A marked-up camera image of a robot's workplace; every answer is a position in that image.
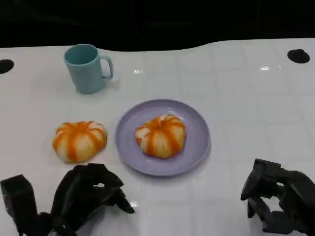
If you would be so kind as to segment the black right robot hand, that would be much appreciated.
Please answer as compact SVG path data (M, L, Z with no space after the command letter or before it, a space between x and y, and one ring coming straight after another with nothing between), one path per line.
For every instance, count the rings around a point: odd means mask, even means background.
M315 184L303 172L256 159L241 200L248 202L248 218L258 215L265 233L315 234Z

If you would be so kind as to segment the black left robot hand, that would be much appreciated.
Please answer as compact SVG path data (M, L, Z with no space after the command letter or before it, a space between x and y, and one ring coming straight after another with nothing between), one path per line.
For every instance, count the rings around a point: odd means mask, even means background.
M77 165L66 173L56 189L50 215L62 236L75 236L97 210L117 206L134 214L121 179L103 164Z

